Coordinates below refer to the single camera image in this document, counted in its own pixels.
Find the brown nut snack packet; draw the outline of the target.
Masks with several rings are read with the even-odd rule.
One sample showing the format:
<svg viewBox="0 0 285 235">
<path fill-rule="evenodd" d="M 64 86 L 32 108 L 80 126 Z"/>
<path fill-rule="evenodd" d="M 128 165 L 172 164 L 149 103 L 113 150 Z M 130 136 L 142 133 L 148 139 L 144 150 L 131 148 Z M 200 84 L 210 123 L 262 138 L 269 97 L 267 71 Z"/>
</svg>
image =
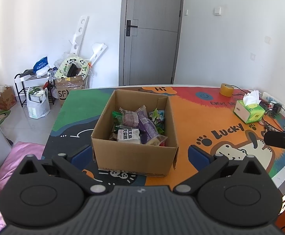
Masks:
<svg viewBox="0 0 285 235">
<path fill-rule="evenodd" d="M 120 108 L 119 109 L 122 114 L 122 125 L 128 126 L 131 128 L 137 128 L 139 125 L 138 114 L 134 111 L 129 111 Z"/>
</svg>

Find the orange printed cardboard box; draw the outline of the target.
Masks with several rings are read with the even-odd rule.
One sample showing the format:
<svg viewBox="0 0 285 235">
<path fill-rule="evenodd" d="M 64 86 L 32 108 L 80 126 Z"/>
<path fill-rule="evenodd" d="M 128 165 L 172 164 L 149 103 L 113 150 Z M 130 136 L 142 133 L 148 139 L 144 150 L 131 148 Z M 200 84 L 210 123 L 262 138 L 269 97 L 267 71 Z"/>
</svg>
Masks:
<svg viewBox="0 0 285 235">
<path fill-rule="evenodd" d="M 13 88 L 7 85 L 0 85 L 0 109 L 10 110 L 16 104 Z"/>
</svg>

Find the white wall switch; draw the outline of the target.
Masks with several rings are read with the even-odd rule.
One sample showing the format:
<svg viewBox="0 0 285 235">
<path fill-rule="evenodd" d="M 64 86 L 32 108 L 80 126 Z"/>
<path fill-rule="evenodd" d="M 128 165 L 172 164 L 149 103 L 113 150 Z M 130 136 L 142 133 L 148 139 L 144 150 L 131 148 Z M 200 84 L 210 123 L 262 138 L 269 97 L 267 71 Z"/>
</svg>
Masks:
<svg viewBox="0 0 285 235">
<path fill-rule="evenodd" d="M 222 11 L 221 11 L 221 7 L 220 6 L 214 8 L 214 15 L 221 16 L 221 13 L 222 13 Z"/>
</svg>

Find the yellow tape roll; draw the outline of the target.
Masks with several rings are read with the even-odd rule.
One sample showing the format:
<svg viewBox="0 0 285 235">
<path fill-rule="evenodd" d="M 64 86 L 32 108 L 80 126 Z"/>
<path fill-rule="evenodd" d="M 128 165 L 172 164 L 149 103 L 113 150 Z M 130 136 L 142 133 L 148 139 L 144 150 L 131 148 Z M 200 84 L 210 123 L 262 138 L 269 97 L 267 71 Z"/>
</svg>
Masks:
<svg viewBox="0 0 285 235">
<path fill-rule="evenodd" d="M 231 97 L 233 95 L 233 92 L 234 92 L 234 87 L 231 86 L 231 85 L 228 85 L 226 83 L 222 83 L 221 84 L 221 87 L 220 87 L 220 90 L 219 90 L 219 93 L 222 95 L 222 96 L 225 96 L 225 97 Z"/>
</svg>

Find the green tissue box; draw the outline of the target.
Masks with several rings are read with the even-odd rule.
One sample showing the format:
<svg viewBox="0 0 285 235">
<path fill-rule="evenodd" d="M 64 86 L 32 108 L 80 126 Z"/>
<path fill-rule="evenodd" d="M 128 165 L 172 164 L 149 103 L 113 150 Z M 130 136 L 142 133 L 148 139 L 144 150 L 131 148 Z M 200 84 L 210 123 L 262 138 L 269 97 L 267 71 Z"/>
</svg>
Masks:
<svg viewBox="0 0 285 235">
<path fill-rule="evenodd" d="M 265 109 L 260 106 L 260 94 L 253 90 L 245 94 L 242 100 L 237 100 L 233 113 L 245 124 L 258 122 L 262 119 Z"/>
</svg>

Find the purple long bread packet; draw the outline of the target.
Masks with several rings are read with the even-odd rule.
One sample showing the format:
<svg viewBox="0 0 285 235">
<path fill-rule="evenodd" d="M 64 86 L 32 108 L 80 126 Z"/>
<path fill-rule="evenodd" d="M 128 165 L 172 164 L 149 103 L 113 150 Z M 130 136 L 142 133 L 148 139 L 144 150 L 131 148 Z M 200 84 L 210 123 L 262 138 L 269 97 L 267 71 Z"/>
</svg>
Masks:
<svg viewBox="0 0 285 235">
<path fill-rule="evenodd" d="M 139 118 L 138 129 L 140 131 L 141 143 L 144 145 L 159 146 L 159 138 L 165 135 L 158 133 L 156 126 L 149 119 L 149 112 L 147 112 L 146 106 L 141 106 L 136 113 Z"/>
</svg>

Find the car key bunch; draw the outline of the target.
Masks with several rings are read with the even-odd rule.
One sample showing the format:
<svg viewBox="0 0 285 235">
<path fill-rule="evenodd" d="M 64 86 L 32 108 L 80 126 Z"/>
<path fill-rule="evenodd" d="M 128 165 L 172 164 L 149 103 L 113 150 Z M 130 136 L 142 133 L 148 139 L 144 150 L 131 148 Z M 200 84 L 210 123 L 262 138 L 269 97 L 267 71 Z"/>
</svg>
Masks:
<svg viewBox="0 0 285 235">
<path fill-rule="evenodd" d="M 280 131 L 279 129 L 277 129 L 274 126 L 267 124 L 267 123 L 264 123 L 264 129 L 266 132 L 268 132 L 268 131 L 279 132 Z"/>
</svg>

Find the green floor mat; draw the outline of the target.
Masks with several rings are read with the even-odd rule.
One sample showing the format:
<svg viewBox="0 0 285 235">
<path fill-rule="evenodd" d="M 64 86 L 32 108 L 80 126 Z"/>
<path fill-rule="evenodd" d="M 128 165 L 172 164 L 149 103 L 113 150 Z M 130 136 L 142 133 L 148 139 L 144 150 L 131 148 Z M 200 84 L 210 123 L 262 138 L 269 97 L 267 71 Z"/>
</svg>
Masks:
<svg viewBox="0 0 285 235">
<path fill-rule="evenodd" d="M 0 110 L 0 125 L 10 115 L 10 113 L 11 113 L 10 110 Z"/>
</svg>

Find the white foam board short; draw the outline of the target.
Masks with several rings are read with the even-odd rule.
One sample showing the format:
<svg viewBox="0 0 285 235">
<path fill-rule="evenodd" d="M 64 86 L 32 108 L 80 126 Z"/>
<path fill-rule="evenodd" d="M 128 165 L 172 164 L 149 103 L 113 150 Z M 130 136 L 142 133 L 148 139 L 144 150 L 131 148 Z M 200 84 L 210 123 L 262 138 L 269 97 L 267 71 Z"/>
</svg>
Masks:
<svg viewBox="0 0 285 235">
<path fill-rule="evenodd" d="M 104 43 L 94 43 L 92 45 L 93 55 L 89 59 L 90 65 L 94 65 L 94 63 L 99 59 L 99 57 L 101 56 L 101 54 L 103 54 L 106 48 L 107 45 L 105 45 Z"/>
</svg>

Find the pink blanket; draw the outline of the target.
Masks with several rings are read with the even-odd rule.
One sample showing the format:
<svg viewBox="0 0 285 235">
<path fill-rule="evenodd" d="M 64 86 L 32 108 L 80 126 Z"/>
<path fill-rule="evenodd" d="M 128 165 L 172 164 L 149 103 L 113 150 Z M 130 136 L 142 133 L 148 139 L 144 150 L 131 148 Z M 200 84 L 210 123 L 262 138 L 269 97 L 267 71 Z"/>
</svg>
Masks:
<svg viewBox="0 0 285 235">
<path fill-rule="evenodd" d="M 22 159 L 28 155 L 33 154 L 36 158 L 41 159 L 45 146 L 36 143 L 16 143 L 3 165 L 0 167 L 0 192 L 5 187 L 6 183 L 13 175 L 14 171 L 22 161 Z M 6 223 L 0 212 L 0 231 L 6 226 Z"/>
</svg>

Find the bright green snack packet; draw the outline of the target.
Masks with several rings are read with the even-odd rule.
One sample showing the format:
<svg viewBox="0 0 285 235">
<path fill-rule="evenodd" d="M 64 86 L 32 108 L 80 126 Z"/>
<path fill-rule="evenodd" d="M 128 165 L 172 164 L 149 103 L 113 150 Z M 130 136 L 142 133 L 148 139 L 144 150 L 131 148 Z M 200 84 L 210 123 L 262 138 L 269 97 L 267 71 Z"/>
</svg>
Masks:
<svg viewBox="0 0 285 235">
<path fill-rule="evenodd" d="M 164 134 L 164 123 L 165 123 L 165 111 L 158 110 L 157 108 L 154 111 L 149 112 L 149 119 L 156 126 L 156 129 L 159 134 Z"/>
</svg>

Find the brown cardboard box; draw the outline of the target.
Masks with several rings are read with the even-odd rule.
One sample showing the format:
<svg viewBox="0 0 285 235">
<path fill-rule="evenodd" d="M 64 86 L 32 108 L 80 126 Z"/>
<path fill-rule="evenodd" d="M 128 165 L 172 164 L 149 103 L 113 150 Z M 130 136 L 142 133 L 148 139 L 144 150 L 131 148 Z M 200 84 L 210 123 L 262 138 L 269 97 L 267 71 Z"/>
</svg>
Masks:
<svg viewBox="0 0 285 235">
<path fill-rule="evenodd" d="M 115 90 L 91 139 L 102 170 L 164 177 L 176 167 L 178 141 L 169 96 Z"/>
</svg>

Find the red snack packet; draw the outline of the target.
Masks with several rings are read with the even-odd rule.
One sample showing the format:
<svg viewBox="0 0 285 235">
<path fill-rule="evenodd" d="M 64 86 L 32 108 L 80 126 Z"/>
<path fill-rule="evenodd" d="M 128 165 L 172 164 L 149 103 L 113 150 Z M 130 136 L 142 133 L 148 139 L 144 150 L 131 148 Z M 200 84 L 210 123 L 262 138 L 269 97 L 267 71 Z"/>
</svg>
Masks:
<svg viewBox="0 0 285 235">
<path fill-rule="evenodd" d="M 159 138 L 159 141 L 160 141 L 159 146 L 165 146 L 165 142 L 166 142 L 167 139 L 168 139 L 168 137 L 166 137 L 166 136 L 160 137 Z"/>
</svg>

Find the white power strip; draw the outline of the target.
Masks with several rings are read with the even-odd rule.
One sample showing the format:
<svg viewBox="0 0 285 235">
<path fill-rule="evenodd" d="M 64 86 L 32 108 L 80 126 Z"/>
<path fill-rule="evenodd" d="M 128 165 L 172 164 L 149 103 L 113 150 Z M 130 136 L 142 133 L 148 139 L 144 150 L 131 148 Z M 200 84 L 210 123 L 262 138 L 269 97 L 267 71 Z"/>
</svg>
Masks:
<svg viewBox="0 0 285 235">
<path fill-rule="evenodd" d="M 279 99 L 275 98 L 274 96 L 272 96 L 271 94 L 269 94 L 268 92 L 263 92 L 262 94 L 262 100 L 265 102 L 274 102 L 274 103 L 278 103 L 279 105 L 281 105 L 283 108 L 285 107 L 285 104 L 283 102 L 281 102 Z"/>
</svg>

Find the grey door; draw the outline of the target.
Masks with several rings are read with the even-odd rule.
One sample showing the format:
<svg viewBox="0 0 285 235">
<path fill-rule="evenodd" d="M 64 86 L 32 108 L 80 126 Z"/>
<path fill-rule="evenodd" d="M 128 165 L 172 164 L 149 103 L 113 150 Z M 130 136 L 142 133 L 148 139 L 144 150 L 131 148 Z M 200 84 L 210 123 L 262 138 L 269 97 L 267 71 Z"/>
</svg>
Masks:
<svg viewBox="0 0 285 235">
<path fill-rule="evenodd" d="M 171 84 L 174 81 L 183 0 L 122 0 L 119 85 Z M 126 22 L 137 28 L 126 37 Z"/>
</svg>

